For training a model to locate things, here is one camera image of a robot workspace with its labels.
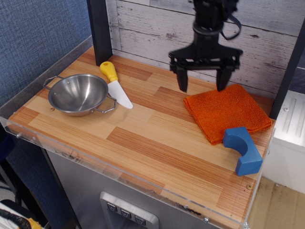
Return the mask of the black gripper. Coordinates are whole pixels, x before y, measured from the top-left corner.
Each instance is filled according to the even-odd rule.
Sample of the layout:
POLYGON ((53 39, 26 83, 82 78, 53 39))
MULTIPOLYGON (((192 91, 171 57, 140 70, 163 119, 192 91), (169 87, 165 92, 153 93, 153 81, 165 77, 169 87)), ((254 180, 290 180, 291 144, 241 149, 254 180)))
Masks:
POLYGON ((219 44, 218 34, 194 33, 193 42, 184 48, 171 51, 170 70, 176 72, 181 91, 187 92, 187 70, 216 70, 216 88, 226 88, 232 72, 240 66, 243 51, 219 44))

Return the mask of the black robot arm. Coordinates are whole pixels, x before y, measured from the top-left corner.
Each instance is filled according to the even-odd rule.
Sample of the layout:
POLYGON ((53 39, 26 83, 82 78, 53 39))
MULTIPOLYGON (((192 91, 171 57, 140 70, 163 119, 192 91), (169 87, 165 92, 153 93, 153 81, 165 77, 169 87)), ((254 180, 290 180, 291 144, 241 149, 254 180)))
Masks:
POLYGON ((216 70, 216 88, 223 90, 236 69, 240 67, 243 51, 219 44, 224 22, 241 24, 232 14, 237 11, 235 0, 195 0, 194 40, 182 49, 169 53, 170 70, 177 75, 181 91, 188 87, 188 70, 216 70))

